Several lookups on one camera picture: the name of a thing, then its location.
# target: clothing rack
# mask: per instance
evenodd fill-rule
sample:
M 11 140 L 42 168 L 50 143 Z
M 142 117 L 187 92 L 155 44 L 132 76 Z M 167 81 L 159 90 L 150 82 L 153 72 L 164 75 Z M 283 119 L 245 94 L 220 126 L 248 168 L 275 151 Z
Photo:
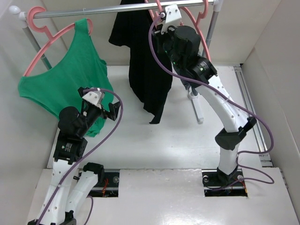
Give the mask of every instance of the clothing rack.
M 223 0 L 208 0 L 210 5 L 213 5 L 213 15 L 210 21 L 210 27 L 208 30 L 208 34 L 206 37 L 206 43 L 209 47 L 210 41 L 212 38 L 212 34 L 215 28 L 215 24 L 217 21 L 218 13 L 221 10 Z M 189 7 L 189 6 L 201 6 L 204 5 L 204 0 L 179 0 L 179 1 L 167 1 L 161 2 L 162 7 L 166 7 L 172 4 L 178 5 L 178 7 Z M 83 8 L 79 10 L 68 10 L 68 11 L 47 11 L 41 12 L 34 16 L 35 19 L 39 18 L 52 18 L 52 17 L 62 17 L 62 16 L 73 16 L 73 15 L 92 15 L 92 14 L 100 14 L 100 13 L 116 13 L 116 12 L 128 12 L 128 11 L 138 11 L 138 10 L 147 10 L 147 9 L 155 9 L 157 8 L 157 3 L 141 3 L 141 4 L 128 4 L 128 5 L 119 5 L 119 6 L 111 6 L 111 7 L 99 7 L 99 8 Z M 37 40 L 33 36 L 30 28 L 27 24 L 27 13 L 22 12 L 17 6 L 10 6 L 9 11 L 11 14 L 15 15 L 18 18 L 19 23 L 26 34 L 27 38 L 31 42 L 34 49 L 38 52 L 41 47 L 39 46 Z M 43 55 L 41 60 L 45 67 L 49 70 L 51 69 L 51 64 L 48 61 L 47 57 Z

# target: white wall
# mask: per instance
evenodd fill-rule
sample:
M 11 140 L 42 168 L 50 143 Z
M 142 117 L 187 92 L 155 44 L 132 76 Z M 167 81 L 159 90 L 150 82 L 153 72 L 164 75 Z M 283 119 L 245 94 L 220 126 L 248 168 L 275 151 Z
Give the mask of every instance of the white wall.
M 282 0 L 243 65 L 255 109 L 270 125 L 271 158 L 283 169 L 300 218 L 300 1 Z
M 28 10 L 41 2 L 0 1 L 0 224 L 21 225 L 25 224 L 35 187 L 48 160 L 57 121 L 40 106 L 19 97 L 18 82 L 36 52 L 7 11 L 10 5 Z M 56 30 L 49 19 L 38 23 Z M 44 34 L 35 36 L 40 44 L 46 42 Z M 58 41 L 46 55 L 55 64 L 65 52 L 62 41 Z M 44 71 L 44 65 L 39 63 L 34 73 Z
M 43 1 L 48 11 L 117 6 L 121 2 L 121 0 Z M 214 63 L 243 63 L 280 1 L 224 0 L 210 46 L 210 54 Z M 197 15 L 198 11 L 203 11 L 203 9 L 204 7 L 190 8 L 194 15 Z M 207 18 L 202 20 L 200 24 L 205 36 L 209 27 L 211 14 L 212 6 L 210 6 Z M 186 25 L 193 26 L 184 12 L 182 12 L 182 16 L 183 22 Z M 88 17 L 94 23 L 92 39 L 100 57 L 106 60 L 109 65 L 128 65 L 129 49 L 127 47 L 116 47 L 108 43 L 116 13 L 89 15 Z M 57 27 L 62 29 L 80 18 L 83 18 L 83 16 L 58 17 L 53 20 Z M 67 46 L 71 43 L 72 38 L 73 34 L 67 34 L 64 37 Z

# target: screw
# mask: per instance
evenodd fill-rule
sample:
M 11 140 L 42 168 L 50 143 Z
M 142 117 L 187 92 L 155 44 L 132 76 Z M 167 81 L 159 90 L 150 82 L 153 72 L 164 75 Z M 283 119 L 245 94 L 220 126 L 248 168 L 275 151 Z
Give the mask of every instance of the screw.
M 238 180 L 244 179 L 244 177 L 242 175 L 238 176 Z
M 113 180 L 114 183 L 118 183 L 119 182 L 119 177 L 116 176 L 112 180 Z
M 208 181 L 210 181 L 207 175 L 203 176 L 203 181 L 204 181 L 204 183 L 207 183 Z

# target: black shirt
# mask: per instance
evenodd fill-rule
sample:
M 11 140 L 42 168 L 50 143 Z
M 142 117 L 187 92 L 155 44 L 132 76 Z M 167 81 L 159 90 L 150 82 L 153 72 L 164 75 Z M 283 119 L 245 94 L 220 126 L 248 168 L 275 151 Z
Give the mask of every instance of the black shirt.
M 121 5 L 144 3 L 144 0 L 122 0 Z M 129 83 L 133 92 L 144 103 L 144 109 L 155 117 L 150 124 L 160 122 L 172 76 L 155 62 L 150 51 L 148 32 L 152 23 L 148 10 L 117 14 L 109 42 L 130 48 Z M 153 38 L 154 49 L 157 42 Z M 158 54 L 159 61 L 169 70 L 171 62 L 166 54 Z

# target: green tank top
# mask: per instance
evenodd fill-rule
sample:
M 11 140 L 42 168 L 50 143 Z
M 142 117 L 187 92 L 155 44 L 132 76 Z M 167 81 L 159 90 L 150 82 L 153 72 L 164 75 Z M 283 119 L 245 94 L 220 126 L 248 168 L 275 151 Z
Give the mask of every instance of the green tank top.
M 99 58 L 89 36 L 86 19 L 75 22 L 75 34 L 64 58 L 53 68 L 36 76 L 22 77 L 18 90 L 21 97 L 28 98 L 58 118 L 67 106 L 81 110 L 80 87 L 99 87 L 113 90 L 107 78 L 106 62 Z M 113 101 L 113 95 L 106 93 L 103 107 Z M 105 120 L 98 118 L 87 132 L 94 137 L 99 134 Z

